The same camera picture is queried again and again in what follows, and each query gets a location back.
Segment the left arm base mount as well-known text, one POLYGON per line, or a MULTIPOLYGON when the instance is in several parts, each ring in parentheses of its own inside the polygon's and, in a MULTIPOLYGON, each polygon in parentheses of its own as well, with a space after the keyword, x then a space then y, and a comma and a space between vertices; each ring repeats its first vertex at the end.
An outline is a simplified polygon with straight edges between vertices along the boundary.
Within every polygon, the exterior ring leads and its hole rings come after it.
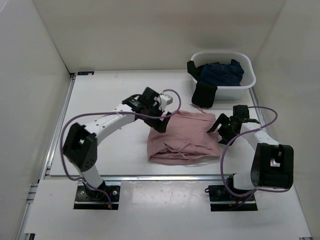
POLYGON ((109 199, 102 192, 95 192, 89 189, 84 184, 77 185, 76 194, 74 198, 73 208, 75 210, 118 210, 120 201, 119 184, 107 184, 104 191, 108 194, 109 199))

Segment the aluminium table frame rail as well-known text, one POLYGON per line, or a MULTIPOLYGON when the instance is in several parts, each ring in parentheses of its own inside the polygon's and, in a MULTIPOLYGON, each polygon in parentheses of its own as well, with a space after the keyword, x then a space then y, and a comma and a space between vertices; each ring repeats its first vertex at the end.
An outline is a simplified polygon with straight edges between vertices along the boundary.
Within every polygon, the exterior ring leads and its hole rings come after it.
MULTIPOLYGON (((64 125, 73 116, 112 111, 145 87, 176 90, 182 110, 193 93, 185 70, 96 71, 74 77, 63 106, 64 125)), ((211 212, 205 188, 221 184, 219 160, 196 166, 148 163, 149 128, 142 121, 123 127, 98 149, 98 171, 120 185, 118 210, 73 209, 77 183, 63 173, 50 150, 47 175, 25 214, 26 240, 312 240, 294 187, 256 193, 257 211, 211 212)))

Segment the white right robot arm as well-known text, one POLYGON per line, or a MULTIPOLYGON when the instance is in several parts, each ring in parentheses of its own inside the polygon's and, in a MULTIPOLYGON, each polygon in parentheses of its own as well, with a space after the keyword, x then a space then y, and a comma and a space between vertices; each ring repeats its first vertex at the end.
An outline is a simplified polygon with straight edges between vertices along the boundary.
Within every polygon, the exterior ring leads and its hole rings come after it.
POLYGON ((235 105, 232 116, 222 113, 208 133, 218 132, 220 144, 225 146, 220 159, 220 175, 224 193, 230 200, 254 194, 257 191, 285 193, 294 181, 294 149, 274 140, 264 129, 275 120, 262 125, 250 117, 250 107, 235 105), (249 171, 235 173, 228 184, 224 174, 224 159, 228 148, 239 138, 244 138, 254 149, 249 171))

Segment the pink drawstring trousers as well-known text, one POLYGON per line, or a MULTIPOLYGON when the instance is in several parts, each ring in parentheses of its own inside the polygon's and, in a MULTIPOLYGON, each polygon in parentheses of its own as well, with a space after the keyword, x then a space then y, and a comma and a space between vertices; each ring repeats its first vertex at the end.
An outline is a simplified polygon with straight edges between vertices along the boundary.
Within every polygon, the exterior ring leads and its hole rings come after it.
POLYGON ((146 147, 148 161, 176 166, 219 158, 218 133, 208 133, 215 122, 213 113, 180 110, 170 118, 164 133, 150 129, 146 147))

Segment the blue denim jeans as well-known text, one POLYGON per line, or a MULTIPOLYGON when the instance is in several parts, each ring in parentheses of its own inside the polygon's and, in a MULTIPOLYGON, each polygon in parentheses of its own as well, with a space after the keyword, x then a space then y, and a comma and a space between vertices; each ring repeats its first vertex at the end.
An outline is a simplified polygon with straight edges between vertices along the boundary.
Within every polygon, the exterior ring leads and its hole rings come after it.
POLYGON ((202 74, 205 79, 218 87, 238 87, 243 79, 245 71, 241 64, 232 59, 229 64, 219 62, 204 65, 202 74))

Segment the black garment in basket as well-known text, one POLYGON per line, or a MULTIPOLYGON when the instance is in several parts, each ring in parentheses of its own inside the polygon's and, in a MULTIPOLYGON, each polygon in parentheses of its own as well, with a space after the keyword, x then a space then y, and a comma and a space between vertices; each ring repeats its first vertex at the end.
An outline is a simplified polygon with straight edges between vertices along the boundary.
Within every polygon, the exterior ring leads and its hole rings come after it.
POLYGON ((218 86, 210 83, 203 75, 205 66, 196 67, 193 60, 186 63, 187 72, 195 79, 196 86, 193 92, 191 102, 201 108, 209 109, 214 105, 218 86))

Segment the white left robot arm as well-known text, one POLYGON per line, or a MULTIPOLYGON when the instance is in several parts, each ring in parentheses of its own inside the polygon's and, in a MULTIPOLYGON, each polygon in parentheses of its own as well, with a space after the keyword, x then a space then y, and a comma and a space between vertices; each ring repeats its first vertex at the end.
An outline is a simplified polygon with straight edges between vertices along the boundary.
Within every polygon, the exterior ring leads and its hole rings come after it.
POLYGON ((98 173, 96 161, 98 146, 108 136, 122 127, 142 120, 159 133, 165 133, 173 115, 165 108, 174 99, 164 90, 161 93, 147 87, 142 94, 134 94, 123 100, 110 112, 98 112, 98 119, 87 124, 79 124, 72 118, 65 127, 67 135, 61 135, 61 159, 68 159, 80 175, 93 200, 100 200, 105 194, 105 182, 98 173))

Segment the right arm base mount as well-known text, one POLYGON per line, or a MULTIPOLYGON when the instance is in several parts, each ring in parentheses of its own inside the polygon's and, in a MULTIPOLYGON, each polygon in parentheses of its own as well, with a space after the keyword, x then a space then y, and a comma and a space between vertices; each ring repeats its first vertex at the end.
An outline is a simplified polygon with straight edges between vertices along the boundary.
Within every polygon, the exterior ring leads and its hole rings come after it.
POLYGON ((204 189, 208 194, 211 212, 254 212, 258 211, 256 199, 253 193, 247 194, 249 190, 240 190, 234 188, 233 178, 226 180, 228 187, 237 195, 234 196, 226 187, 222 185, 209 185, 204 189))

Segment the white plastic basket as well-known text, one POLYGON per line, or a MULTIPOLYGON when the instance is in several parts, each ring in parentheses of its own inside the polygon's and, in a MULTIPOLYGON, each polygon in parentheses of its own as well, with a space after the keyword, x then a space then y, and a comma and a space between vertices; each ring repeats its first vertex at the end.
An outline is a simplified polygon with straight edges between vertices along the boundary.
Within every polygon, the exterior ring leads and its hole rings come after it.
POLYGON ((199 51, 187 63, 194 85, 216 87, 215 100, 239 100, 256 83, 251 60, 245 54, 230 50, 199 51))

